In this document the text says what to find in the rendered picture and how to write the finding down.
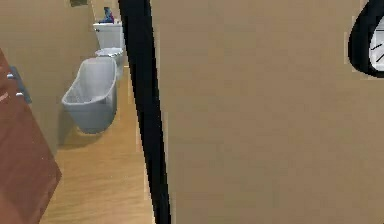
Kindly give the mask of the grey waste bin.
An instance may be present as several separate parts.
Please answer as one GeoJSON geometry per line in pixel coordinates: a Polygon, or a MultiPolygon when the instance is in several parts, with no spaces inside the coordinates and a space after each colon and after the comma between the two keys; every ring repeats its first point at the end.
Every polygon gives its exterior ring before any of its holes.
{"type": "Polygon", "coordinates": [[[117,65],[110,57],[84,60],[61,99],[66,112],[86,134],[105,131],[117,111],[117,65]]]}

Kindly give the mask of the white toilet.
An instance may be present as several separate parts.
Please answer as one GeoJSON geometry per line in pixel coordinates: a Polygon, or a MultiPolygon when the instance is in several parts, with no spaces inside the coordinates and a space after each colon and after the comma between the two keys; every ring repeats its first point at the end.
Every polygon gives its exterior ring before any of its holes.
{"type": "Polygon", "coordinates": [[[123,76],[124,69],[124,44],[123,28],[121,23],[94,23],[93,29],[99,44],[95,52],[97,57],[110,57],[116,61],[116,77],[123,76]]]}

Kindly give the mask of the blue spray bottle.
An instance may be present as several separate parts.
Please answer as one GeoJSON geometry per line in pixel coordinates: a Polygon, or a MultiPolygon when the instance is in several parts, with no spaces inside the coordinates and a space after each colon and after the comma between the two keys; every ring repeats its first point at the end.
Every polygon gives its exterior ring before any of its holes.
{"type": "Polygon", "coordinates": [[[99,20],[99,23],[113,23],[114,22],[114,16],[112,14],[112,11],[109,7],[104,8],[104,18],[99,20]]]}

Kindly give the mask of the brown wooden room door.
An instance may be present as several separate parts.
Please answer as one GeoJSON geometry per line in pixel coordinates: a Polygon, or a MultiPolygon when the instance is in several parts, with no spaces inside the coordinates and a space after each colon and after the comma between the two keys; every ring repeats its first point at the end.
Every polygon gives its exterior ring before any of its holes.
{"type": "Polygon", "coordinates": [[[0,49],[0,224],[39,224],[61,172],[0,49]]]}

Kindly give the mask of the black door frame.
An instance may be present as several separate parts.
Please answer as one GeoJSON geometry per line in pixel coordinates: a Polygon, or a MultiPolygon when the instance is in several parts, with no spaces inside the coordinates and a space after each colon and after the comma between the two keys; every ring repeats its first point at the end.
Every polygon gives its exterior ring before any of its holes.
{"type": "Polygon", "coordinates": [[[118,0],[155,224],[172,224],[150,0],[118,0]]]}

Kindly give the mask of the black round wall clock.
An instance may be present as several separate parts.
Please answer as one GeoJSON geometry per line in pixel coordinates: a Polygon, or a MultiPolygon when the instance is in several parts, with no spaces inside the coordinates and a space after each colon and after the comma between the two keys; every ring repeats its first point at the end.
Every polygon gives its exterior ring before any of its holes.
{"type": "Polygon", "coordinates": [[[359,72],[384,79],[384,0],[368,0],[353,23],[348,59],[359,72]]]}

